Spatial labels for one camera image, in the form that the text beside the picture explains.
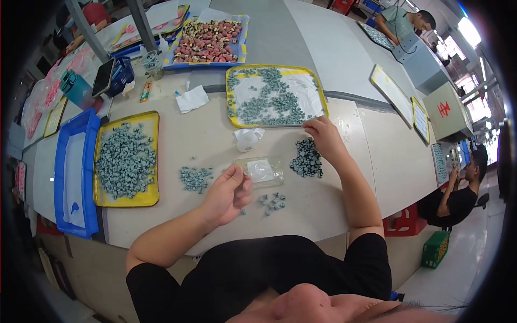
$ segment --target green t-shirt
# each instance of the green t-shirt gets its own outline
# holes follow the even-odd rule
[[[414,32],[413,25],[406,13],[405,9],[400,7],[397,9],[397,6],[388,7],[381,12],[386,19],[386,27],[400,40],[404,40],[407,35]]]

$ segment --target white floor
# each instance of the white floor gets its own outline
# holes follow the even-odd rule
[[[406,294],[404,301],[419,301],[429,310],[449,310],[449,306],[468,304],[472,299],[497,251],[503,226],[505,204],[499,199],[496,172],[486,175],[479,196],[487,192],[487,208],[474,208],[453,227],[449,250],[438,268],[418,269],[397,290]]]

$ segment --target chinese character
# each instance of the chinese character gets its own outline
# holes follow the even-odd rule
[[[445,101],[445,105],[441,102],[440,105],[438,105],[438,111],[440,111],[440,116],[442,116],[442,118],[444,117],[444,115],[448,117],[450,110],[451,108],[449,107],[447,101]]]

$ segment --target green plastic crate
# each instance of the green plastic crate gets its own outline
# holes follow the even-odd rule
[[[424,243],[420,263],[422,267],[438,267],[449,249],[450,233],[450,231],[437,231]]]

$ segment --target mask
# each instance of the mask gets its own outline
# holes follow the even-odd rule
[[[70,28],[73,25],[73,18],[70,18],[70,20],[66,23],[65,27]]]

